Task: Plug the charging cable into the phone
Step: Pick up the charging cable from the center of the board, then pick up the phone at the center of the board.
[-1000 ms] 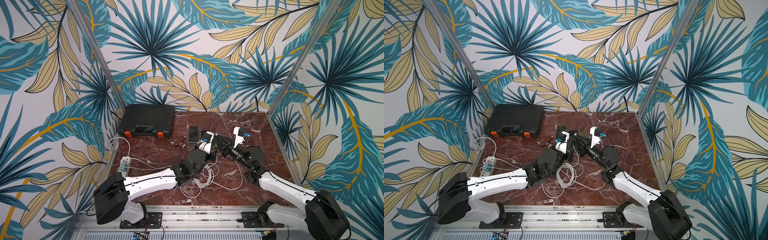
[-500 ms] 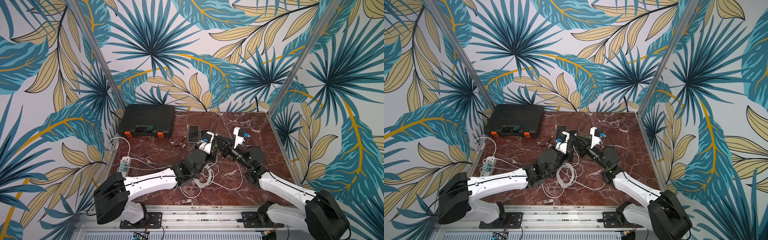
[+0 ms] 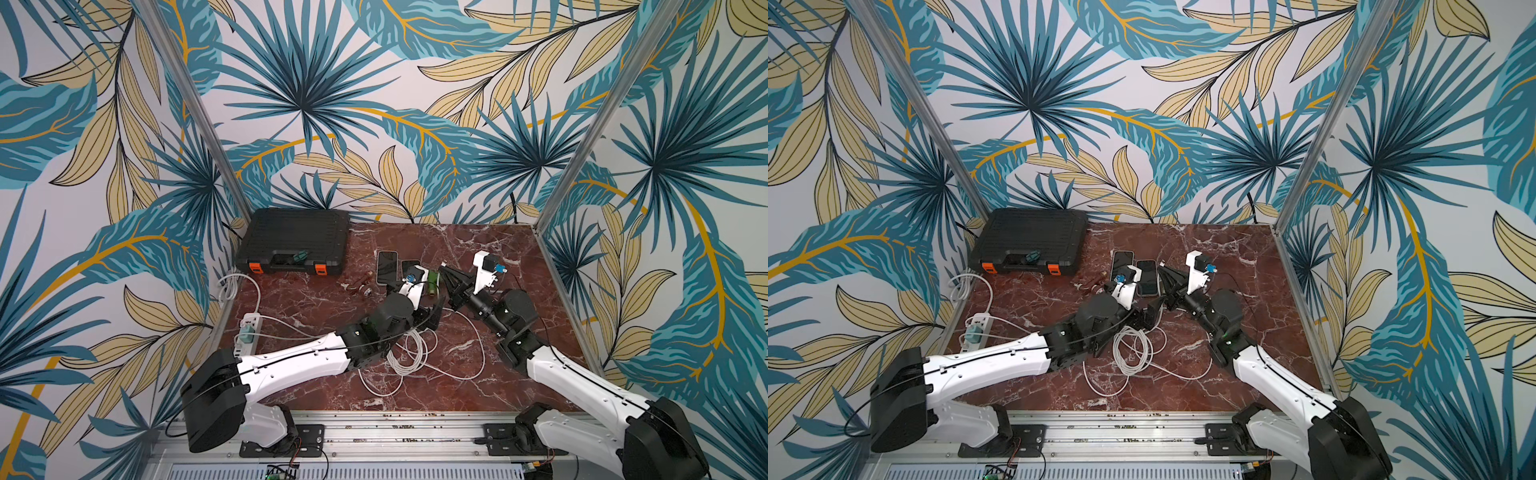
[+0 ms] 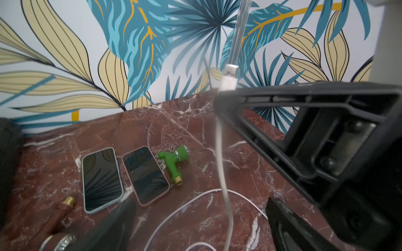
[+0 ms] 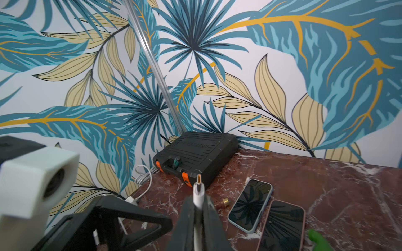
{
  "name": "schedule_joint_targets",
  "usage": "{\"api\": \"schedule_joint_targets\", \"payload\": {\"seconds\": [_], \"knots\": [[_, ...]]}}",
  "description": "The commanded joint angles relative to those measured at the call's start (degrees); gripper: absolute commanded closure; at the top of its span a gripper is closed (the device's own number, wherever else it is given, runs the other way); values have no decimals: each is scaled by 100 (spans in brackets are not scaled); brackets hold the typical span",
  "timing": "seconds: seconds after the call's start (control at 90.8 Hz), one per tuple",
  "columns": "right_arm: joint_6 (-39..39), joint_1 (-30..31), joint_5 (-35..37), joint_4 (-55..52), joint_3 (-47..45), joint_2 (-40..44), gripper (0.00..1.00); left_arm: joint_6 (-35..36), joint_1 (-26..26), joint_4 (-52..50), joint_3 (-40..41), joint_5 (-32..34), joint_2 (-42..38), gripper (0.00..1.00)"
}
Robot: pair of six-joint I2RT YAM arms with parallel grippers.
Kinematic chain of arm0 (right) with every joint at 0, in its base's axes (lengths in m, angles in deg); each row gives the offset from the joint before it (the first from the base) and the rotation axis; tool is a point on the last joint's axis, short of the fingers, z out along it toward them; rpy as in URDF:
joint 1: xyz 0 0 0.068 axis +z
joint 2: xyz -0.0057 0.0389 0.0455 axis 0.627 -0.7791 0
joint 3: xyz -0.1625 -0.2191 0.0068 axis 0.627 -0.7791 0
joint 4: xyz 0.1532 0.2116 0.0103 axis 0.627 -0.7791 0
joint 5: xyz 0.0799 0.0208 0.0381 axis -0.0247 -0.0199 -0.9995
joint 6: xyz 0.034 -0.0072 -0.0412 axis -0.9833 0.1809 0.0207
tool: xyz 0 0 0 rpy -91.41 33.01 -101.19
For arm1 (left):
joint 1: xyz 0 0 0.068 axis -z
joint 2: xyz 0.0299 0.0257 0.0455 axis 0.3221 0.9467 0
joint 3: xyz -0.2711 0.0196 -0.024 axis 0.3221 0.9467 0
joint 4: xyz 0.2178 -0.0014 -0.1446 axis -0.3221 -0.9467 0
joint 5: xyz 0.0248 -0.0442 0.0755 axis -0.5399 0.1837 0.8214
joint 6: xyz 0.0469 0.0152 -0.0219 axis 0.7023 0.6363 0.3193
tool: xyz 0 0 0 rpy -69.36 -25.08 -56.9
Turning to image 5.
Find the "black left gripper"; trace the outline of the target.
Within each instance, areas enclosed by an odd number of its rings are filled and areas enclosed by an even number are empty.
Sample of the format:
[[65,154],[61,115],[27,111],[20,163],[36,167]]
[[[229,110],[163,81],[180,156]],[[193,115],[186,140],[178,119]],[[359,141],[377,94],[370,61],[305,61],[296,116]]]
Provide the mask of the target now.
[[[119,218],[153,223],[154,227],[124,235]],[[135,251],[169,233],[169,216],[139,208],[112,196],[94,199],[81,213],[65,216],[33,247],[34,251],[95,251],[93,236],[110,251]]]

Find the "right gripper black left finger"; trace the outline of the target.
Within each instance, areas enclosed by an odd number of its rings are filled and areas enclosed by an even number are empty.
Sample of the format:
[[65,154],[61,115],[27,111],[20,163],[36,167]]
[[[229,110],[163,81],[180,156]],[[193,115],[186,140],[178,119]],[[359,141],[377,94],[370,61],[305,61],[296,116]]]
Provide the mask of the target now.
[[195,205],[193,197],[187,197],[182,205],[178,221],[167,245],[167,251],[192,251],[194,249]]

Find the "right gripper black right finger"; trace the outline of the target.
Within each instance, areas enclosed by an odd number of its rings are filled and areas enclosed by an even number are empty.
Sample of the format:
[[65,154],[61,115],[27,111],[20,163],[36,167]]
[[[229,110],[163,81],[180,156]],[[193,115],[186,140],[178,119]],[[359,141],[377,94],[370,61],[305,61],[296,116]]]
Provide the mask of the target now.
[[204,198],[202,216],[203,251],[233,251],[214,202],[208,195]]

